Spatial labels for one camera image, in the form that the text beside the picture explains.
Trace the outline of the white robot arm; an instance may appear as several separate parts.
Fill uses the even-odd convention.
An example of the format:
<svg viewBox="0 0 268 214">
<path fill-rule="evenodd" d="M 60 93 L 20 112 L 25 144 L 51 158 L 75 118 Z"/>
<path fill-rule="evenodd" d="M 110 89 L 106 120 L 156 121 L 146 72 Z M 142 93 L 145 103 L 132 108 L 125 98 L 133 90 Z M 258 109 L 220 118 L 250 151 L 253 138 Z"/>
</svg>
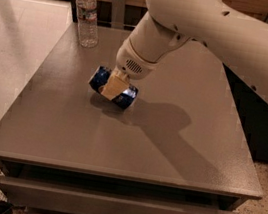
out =
<svg viewBox="0 0 268 214">
<path fill-rule="evenodd" d="M 158 66 L 164 56 L 195 39 L 254 86 L 268 104 L 268 24 L 221 0 L 146 0 L 147 13 L 117 52 L 100 93 L 111 100 Z"/>
</svg>

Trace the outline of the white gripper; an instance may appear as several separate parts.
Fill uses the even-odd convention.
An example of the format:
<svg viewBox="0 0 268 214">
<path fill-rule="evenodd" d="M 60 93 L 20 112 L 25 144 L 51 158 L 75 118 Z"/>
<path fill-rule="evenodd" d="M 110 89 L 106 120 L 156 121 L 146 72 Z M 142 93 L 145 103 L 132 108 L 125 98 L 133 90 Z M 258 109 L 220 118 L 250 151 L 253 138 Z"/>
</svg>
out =
<svg viewBox="0 0 268 214">
<path fill-rule="evenodd" d="M 157 63 L 149 63 L 141 58 L 132 47 L 130 39 L 124 40 L 117 51 L 116 67 L 111 72 L 107 82 L 98 90 L 108 100 L 112 100 L 129 88 L 130 79 L 144 79 L 156 70 Z"/>
</svg>

